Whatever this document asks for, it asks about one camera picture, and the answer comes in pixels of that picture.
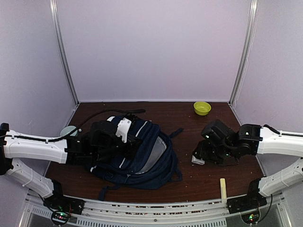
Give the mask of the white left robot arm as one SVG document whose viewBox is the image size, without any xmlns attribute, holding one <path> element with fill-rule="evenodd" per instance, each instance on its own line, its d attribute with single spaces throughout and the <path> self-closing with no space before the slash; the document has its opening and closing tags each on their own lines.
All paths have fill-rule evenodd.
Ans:
<svg viewBox="0 0 303 227">
<path fill-rule="evenodd" d="M 84 200 L 64 196 L 62 185 L 35 172 L 21 158 L 39 159 L 67 165 L 94 165 L 107 162 L 116 154 L 133 158 L 141 139 L 128 134 L 134 124 L 132 118 L 144 113 L 144 109 L 116 110 L 123 114 L 117 124 L 100 121 L 84 135 L 73 136 L 78 126 L 61 137 L 40 137 L 18 133 L 9 124 L 0 125 L 0 174 L 35 191 L 44 205 L 50 209 L 72 211 L 80 214 Z"/>
</svg>

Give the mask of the navy blue student backpack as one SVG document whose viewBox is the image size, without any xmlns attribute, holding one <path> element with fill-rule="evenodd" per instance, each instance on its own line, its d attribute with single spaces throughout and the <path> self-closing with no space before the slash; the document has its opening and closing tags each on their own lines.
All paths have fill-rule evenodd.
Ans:
<svg viewBox="0 0 303 227">
<path fill-rule="evenodd" d="M 107 191 L 117 190 L 123 186 L 155 190 L 167 182 L 182 181 L 183 176 L 178 168 L 172 138 L 180 134 L 183 128 L 167 135 L 161 131 L 159 125 L 138 118 L 134 114 L 111 116 L 106 121 L 117 126 L 123 118 L 132 121 L 128 135 L 141 139 L 142 144 L 133 159 L 117 156 L 109 161 L 97 161 L 95 156 L 90 164 L 85 165 L 94 176 L 113 184 L 102 188 L 98 200 L 103 201 Z M 90 151 L 89 132 L 83 138 L 87 142 L 85 150 Z"/>
</svg>

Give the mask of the pale yellow highlighter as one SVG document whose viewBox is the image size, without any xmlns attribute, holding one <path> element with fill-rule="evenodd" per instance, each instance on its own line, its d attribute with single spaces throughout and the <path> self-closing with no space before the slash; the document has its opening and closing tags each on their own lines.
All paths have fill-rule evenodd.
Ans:
<svg viewBox="0 0 303 227">
<path fill-rule="evenodd" d="M 221 191 L 221 201 L 222 203 L 226 203 L 227 191 L 226 191 L 226 181 L 224 178 L 220 178 L 220 191 Z"/>
</svg>

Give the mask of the white charger box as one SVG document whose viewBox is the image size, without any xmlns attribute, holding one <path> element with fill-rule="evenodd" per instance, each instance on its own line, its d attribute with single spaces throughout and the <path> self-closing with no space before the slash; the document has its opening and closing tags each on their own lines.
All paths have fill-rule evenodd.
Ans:
<svg viewBox="0 0 303 227">
<path fill-rule="evenodd" d="M 201 166 L 205 164 L 205 161 L 203 159 L 198 159 L 195 156 L 192 156 L 191 162 L 193 164 L 197 164 L 197 165 L 201 165 Z"/>
</svg>

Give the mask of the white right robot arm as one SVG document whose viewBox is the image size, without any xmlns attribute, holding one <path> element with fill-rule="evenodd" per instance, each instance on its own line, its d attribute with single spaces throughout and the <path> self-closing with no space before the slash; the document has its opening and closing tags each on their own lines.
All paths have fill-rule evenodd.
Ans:
<svg viewBox="0 0 303 227">
<path fill-rule="evenodd" d="M 244 196 L 227 200 L 230 213 L 256 209 L 267 204 L 267 197 L 303 180 L 303 135 L 297 132 L 278 131 L 265 124 L 243 124 L 238 131 L 220 120 L 206 125 L 201 131 L 203 140 L 192 153 L 193 164 L 211 162 L 222 165 L 227 158 L 235 161 L 245 155 L 279 154 L 297 157 L 289 167 L 270 176 L 250 182 Z"/>
</svg>

